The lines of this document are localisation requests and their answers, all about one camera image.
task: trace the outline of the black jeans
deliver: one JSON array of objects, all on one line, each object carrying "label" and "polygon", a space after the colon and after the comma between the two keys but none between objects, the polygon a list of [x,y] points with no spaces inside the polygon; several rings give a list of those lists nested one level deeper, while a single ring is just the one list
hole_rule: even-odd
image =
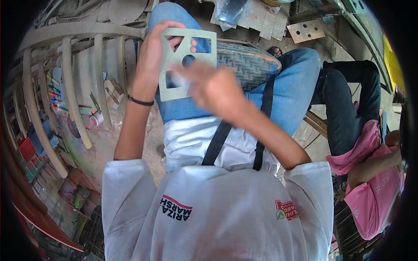
[{"label": "black jeans", "polygon": [[[379,119],[379,70],[371,61],[324,62],[323,67],[311,105],[326,105],[329,148],[339,156],[354,147],[367,121]],[[358,110],[347,82],[361,84]]]}]

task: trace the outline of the black strap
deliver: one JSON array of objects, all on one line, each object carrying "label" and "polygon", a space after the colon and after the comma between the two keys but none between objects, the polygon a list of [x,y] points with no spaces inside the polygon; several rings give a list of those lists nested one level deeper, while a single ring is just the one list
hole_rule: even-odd
[{"label": "black strap", "polygon": [[[270,118],[271,115],[271,106],[273,104],[273,87],[274,87],[274,78],[267,82],[264,92],[263,92],[263,103],[261,105],[261,111],[264,112],[267,117]],[[222,146],[225,143],[225,140],[228,137],[229,132],[231,131],[232,125],[221,121],[218,128],[215,131],[215,134],[212,140],[209,143],[208,149],[206,151],[205,157],[202,161],[202,166],[213,166],[216,158],[221,152]],[[263,151],[264,145],[261,142],[257,141],[257,146],[255,148],[255,161],[254,161],[254,170],[260,170],[261,164],[263,163]]]},{"label": "black strap", "polygon": [[[275,78],[267,82],[263,92],[263,103],[261,104],[261,111],[264,112],[268,118],[271,116],[271,106],[273,105],[274,79]],[[260,170],[263,163],[263,151],[264,145],[260,141],[257,141],[254,166],[252,167],[253,170]]]},{"label": "black strap", "polygon": [[154,101],[139,101],[139,100],[135,100],[129,94],[128,94],[128,100],[129,101],[133,101],[133,102],[135,102],[137,104],[144,105],[144,106],[152,106],[154,104]]},{"label": "black strap", "polygon": [[225,140],[228,137],[229,132],[231,131],[232,125],[221,121],[218,128],[213,135],[212,140],[209,143],[208,150],[206,151],[205,157],[202,161],[202,166],[213,166],[216,158],[221,151],[222,146],[225,143]]}]

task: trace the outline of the white t-shirt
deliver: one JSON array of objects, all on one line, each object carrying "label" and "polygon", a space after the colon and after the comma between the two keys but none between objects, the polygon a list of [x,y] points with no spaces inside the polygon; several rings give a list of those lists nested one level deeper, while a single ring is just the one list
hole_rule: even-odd
[{"label": "white t-shirt", "polygon": [[[198,119],[172,120],[164,124],[164,152],[166,172],[179,167],[201,165],[206,150],[221,119],[210,116]],[[219,152],[215,166],[229,171],[252,169],[257,139],[243,129],[232,128]],[[280,163],[268,149],[264,149],[261,170],[275,175]]]},{"label": "white t-shirt", "polygon": [[113,260],[326,260],[333,191],[327,162],[265,170],[187,166],[156,188],[144,160],[103,174],[104,250]]}]

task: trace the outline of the green marker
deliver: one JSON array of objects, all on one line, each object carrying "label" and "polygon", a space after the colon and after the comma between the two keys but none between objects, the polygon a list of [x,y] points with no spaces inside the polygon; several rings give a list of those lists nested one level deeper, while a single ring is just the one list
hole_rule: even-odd
[{"label": "green marker", "polygon": [[49,88],[50,88],[51,90],[53,90],[54,92],[56,92],[56,93],[58,93],[58,94],[61,94],[61,91],[60,91],[60,90],[58,90],[57,88],[55,88],[53,85],[49,85]]}]

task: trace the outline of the spray can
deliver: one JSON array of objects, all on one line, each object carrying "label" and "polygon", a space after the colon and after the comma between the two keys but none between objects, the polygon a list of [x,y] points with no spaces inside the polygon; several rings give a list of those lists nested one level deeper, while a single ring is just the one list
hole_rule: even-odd
[{"label": "spray can", "polygon": [[90,126],[99,126],[103,122],[103,114],[101,111],[97,111],[95,114],[90,116]]}]

